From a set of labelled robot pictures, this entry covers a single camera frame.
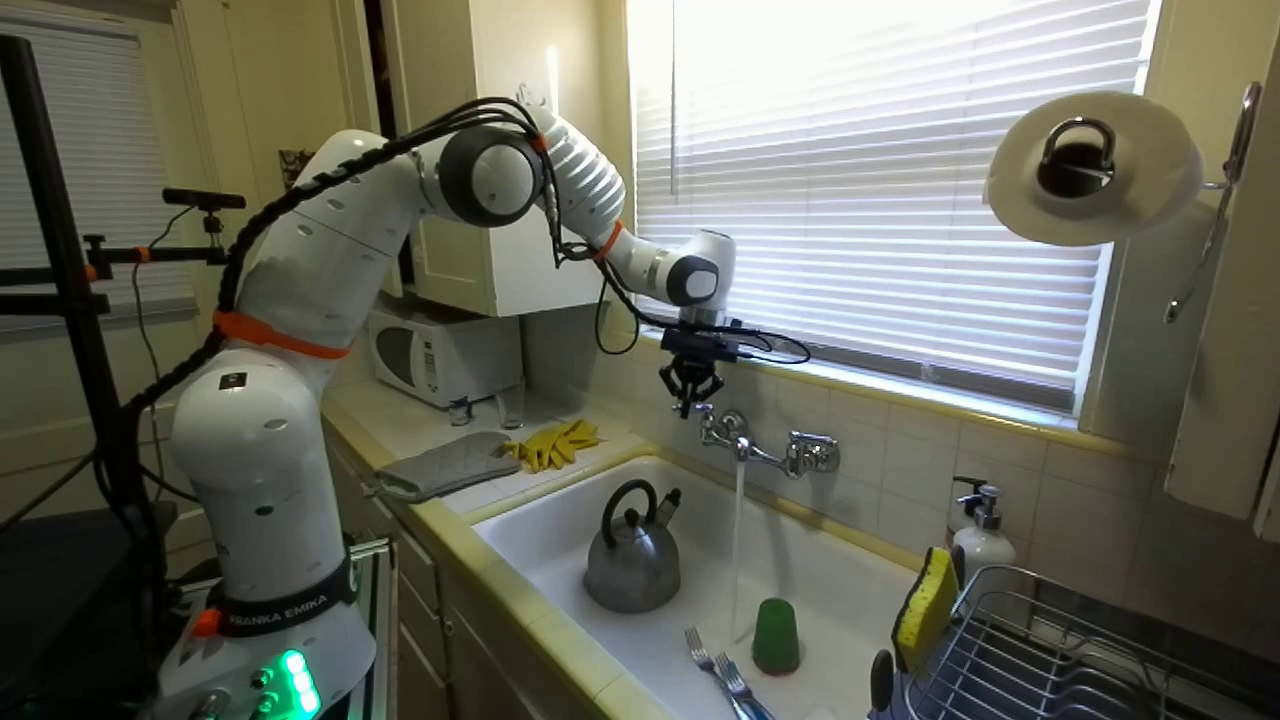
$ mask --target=kettle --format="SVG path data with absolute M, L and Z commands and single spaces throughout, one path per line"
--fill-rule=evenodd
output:
M 629 491 L 644 491 L 647 508 L 644 518 L 629 508 L 617 519 L 613 513 Z M 677 508 L 681 487 L 657 504 L 657 487 L 647 482 L 629 482 L 608 496 L 583 578 L 595 603 L 613 612 L 647 612 L 677 595 L 681 549 L 669 533 Z

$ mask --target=window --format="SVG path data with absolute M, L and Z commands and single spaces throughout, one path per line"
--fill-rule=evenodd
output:
M 820 356 L 1074 407 L 1108 249 L 1015 242 L 1029 109 L 1134 93 L 1155 0 L 638 0 L 634 229 L 736 238 L 730 312 Z
M 37 51 L 46 124 L 63 163 L 63 185 L 80 238 L 103 238 L 112 249 L 153 242 L 171 208 L 161 203 L 164 157 L 145 84 L 141 42 L 112 30 L 69 30 L 45 22 L 0 18 L 4 37 L 25 37 Z M 6 98 L 0 89 L 0 270 L 46 270 L 32 185 L 17 148 Z M 190 271 L 148 264 L 141 271 L 148 308 L 190 299 Z M 112 312 L 132 308 L 128 270 L 96 286 Z M 0 334 L 45 328 L 46 321 L 0 318 Z

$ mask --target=yellow sponge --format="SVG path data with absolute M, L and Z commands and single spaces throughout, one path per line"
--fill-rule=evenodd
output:
M 927 549 L 920 578 L 891 625 L 891 648 L 902 672 L 927 667 L 927 655 L 949 629 L 954 592 L 954 556 L 949 549 Z

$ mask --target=microwave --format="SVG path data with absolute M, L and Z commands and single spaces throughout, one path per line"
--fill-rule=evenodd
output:
M 433 405 L 460 407 L 524 389 L 521 321 L 378 305 L 364 324 L 371 378 Z

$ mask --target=dish soap bottle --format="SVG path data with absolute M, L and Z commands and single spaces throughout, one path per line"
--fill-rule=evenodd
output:
M 977 478 L 954 478 L 954 486 L 967 486 L 967 491 L 961 496 L 967 525 L 952 537 L 961 581 L 971 581 L 979 567 L 1011 567 L 1015 549 L 1001 533 L 996 486 Z

